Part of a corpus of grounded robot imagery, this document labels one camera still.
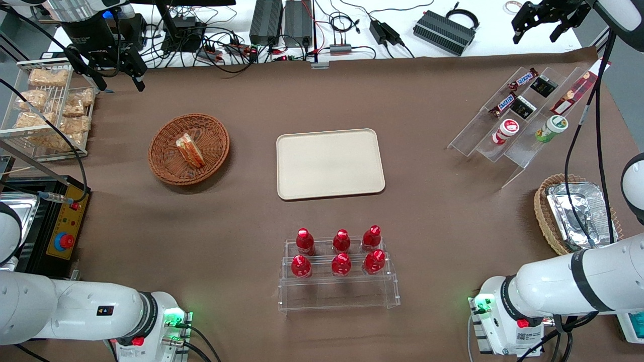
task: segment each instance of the red button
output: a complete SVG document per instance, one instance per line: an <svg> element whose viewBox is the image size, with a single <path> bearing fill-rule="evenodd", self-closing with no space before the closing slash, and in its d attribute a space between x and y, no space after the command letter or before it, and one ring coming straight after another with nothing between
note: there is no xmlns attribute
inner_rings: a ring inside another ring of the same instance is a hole
<svg viewBox="0 0 644 362"><path fill-rule="evenodd" d="M61 247L63 249L69 249L74 246L74 236L73 235L63 235L61 237Z"/></svg>
<svg viewBox="0 0 644 362"><path fill-rule="evenodd" d="M516 321L516 325L518 325L519 328L527 328L530 327L530 322L525 319L520 319Z"/></svg>

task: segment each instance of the round wicker basket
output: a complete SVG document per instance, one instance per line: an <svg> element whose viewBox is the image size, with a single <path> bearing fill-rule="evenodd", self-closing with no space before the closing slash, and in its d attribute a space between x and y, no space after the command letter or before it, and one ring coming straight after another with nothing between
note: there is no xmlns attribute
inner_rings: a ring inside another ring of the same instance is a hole
<svg viewBox="0 0 644 362"><path fill-rule="evenodd" d="M189 134L204 156L205 166L190 166L176 147L176 140ZM176 186L197 184L222 166L230 148L228 131L219 120L201 113L177 117L156 133L147 151L152 172L161 181Z"/></svg>
<svg viewBox="0 0 644 362"><path fill-rule="evenodd" d="M583 177L568 175L568 182L583 181L586 181ZM539 221L539 227L541 228L541 232L544 234L550 247L559 255L569 254L573 251L568 248L559 233L557 221L554 219L548 199L545 197L545 189L554 184L561 184L562 182L565 182L563 173L550 176L549 178L546 178L535 193L535 214L536 219ZM624 237L624 234L622 233L620 222L617 220L617 216L615 215L615 210L613 208L611 208L611 218L612 222L615 224L615 231L618 240L621 240Z"/></svg>

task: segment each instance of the power supply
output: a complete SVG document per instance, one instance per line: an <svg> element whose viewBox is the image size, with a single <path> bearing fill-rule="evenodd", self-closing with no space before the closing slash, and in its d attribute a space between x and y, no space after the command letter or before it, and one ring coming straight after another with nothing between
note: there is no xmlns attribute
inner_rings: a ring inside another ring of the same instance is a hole
<svg viewBox="0 0 644 362"><path fill-rule="evenodd" d="M275 45L281 29L281 0L257 0L251 23L251 44Z"/></svg>
<svg viewBox="0 0 644 362"><path fill-rule="evenodd" d="M427 10L413 27L413 34L443 50L460 56L474 40L476 31Z"/></svg>
<svg viewBox="0 0 644 362"><path fill-rule="evenodd" d="M289 48L300 43L304 48L313 45L313 19L309 12L311 0L287 0L284 7L284 43Z"/></svg>

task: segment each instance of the red bottle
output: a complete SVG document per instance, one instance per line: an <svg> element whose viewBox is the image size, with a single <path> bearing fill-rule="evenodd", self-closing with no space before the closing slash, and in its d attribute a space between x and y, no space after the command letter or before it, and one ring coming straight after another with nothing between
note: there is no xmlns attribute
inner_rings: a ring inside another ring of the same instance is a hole
<svg viewBox="0 0 644 362"><path fill-rule="evenodd" d="M298 231L298 237L295 239L295 244L298 246L298 252L302 255L313 256L316 254L313 235L311 235L311 233L305 228L301 228Z"/></svg>
<svg viewBox="0 0 644 362"><path fill-rule="evenodd" d="M349 274L350 270L351 259L349 259L349 255L341 252L333 258L333 261L331 262L331 271L334 276L345 276Z"/></svg>
<svg viewBox="0 0 644 362"><path fill-rule="evenodd" d="M297 278L308 278L313 274L311 262L302 255L295 255L293 262L290 264L290 271Z"/></svg>
<svg viewBox="0 0 644 362"><path fill-rule="evenodd" d="M349 233L344 229L338 230L336 237L333 238L333 251L336 254L340 254L341 252L348 252L349 246L351 246Z"/></svg>
<svg viewBox="0 0 644 362"><path fill-rule="evenodd" d="M378 225L371 226L369 230L363 235L363 241L360 243L360 250L363 252L370 252L378 249L380 245L380 227Z"/></svg>
<svg viewBox="0 0 644 362"><path fill-rule="evenodd" d="M384 268L384 251L376 249L366 255L365 262L363 263L363 272L365 274L374 275Z"/></svg>

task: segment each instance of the white table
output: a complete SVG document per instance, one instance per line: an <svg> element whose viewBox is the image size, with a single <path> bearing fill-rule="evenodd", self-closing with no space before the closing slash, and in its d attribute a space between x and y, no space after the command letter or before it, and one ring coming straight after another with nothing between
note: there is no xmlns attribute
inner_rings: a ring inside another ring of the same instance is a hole
<svg viewBox="0 0 644 362"><path fill-rule="evenodd" d="M429 3L431 0L426 0L421 2L418 0L398 0L398 1L389 1L389 0L345 0L347 3L352 3L356 5L364 6L367 10L376 10L384 8L410 8L419 4ZM506 0L460 0L459 8L467 9L473 12L480 22L480 26L477 29L476 36L474 41L470 46L465 50L462 56L481 56L481 55L506 55L506 54L524 54L524 53L562 53L568 52L570 50L575 50L581 48L579 40L575 36L572 30L562 34L555 43L550 42L550 33L554 30L556 24L542 24L536 28L530 29L523 36L523 39L519 44L514 44L512 42L512 37L514 36L514 31L512 29L511 21L513 15L507 14L503 9L503 4ZM341 12L348 14L354 21L360 20L358 27L360 27L361 33L358 34L355 29L351 29L346 33L346 41L352 46L371 46L377 52L377 58L385 59L389 58L384 46L376 44L374 38L371 36L369 31L369 18L362 11L357 9L354 6L348 6L341 3L339 0L318 0L315 5L315 17L318 21L328 21L328 17L324 15L321 11L324 10L327 14L335 11L332 8L332 4ZM446 14L449 10L454 7L455 0L434 0L434 3L430 6L424 6L416 8L413 10L408 10L405 12L398 11L385 11L385 12L376 12L372 15L380 20L381 22L386 22L394 30L400 33L401 38L409 49L413 52L416 57L453 57L452 54L441 50L440 48L427 43L426 41L416 37L413 34L413 27L416 21L422 17L422 13L425 10L431 10L438 14ZM141 13L145 20L148 23L157 24L161 16L157 12L156 8L152 5L133 5L136 12ZM212 19L209 20L209 23L215 21L225 21L220 23L215 23L213 26L220 26L222 28L227 28L239 36L243 37L246 41L249 40L249 29L251 27L252 15L255 6L255 0L238 0L237 5L232 8L237 11L238 15L230 20L229 19L234 12L226 7L217 7L218 14L212 8L201 8L197 10L197 15L201 21L208 21L213 15ZM464 26L470 27L471 21L465 15L454 15L450 17L457 23L463 24ZM333 43L333 31L328 24L318 24L319 27L317 30L317 43L318 46L321 44L322 36L321 33L325 36L325 46ZM218 30L207 29L206 34L215 33ZM161 30L157 34L165 35ZM148 30L146 36L151 36L152 30ZM155 39L155 46L160 47L163 40L163 36L159 39ZM67 45L70 43L69 37L64 33L62 28L59 28L56 31L55 38L61 43ZM148 50L151 47L151 41L148 40L146 47L142 53L149 52ZM278 48L283 47L283 39L280 41ZM409 53L400 45L390 46L390 51L392 55L396 58L409 58ZM60 48L52 43L49 51L56 52ZM302 52L299 48L289 49L284 53L285 55L294 55L299 57L302 55ZM192 66L194 61L194 55L192 53L181 53L184 63L186 66ZM144 60L147 62L147 65L152 67L163 67L168 63L167 60L156 60L156 62L151 61L155 56L146 55ZM319 62L328 62L334 60L347 60L347 59L371 59L373 57L373 52L369 49L360 49L360 52L354 51L349 55L329 55L328 50L324 51L319 56ZM266 58L265 53L260 55L260 62ZM226 64L230 64L230 59L228 57L224 58ZM197 62L197 65L207 66L207 64ZM175 55L174 59L168 65L170 67L182 66L181 58L179 55Z"/></svg>

